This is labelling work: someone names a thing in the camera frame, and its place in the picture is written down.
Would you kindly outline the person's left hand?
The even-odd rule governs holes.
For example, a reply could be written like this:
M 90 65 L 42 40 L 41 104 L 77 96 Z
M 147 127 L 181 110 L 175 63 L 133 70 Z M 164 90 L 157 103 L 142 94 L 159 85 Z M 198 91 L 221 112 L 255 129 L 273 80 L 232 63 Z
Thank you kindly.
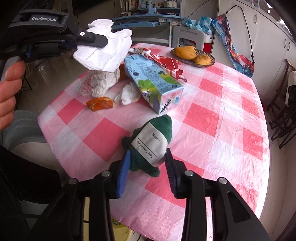
M 15 95 L 22 87 L 22 76 L 25 73 L 24 61 L 18 61 L 10 66 L 1 82 L 0 88 L 0 129 L 8 127 L 14 118 L 14 109 L 16 105 Z

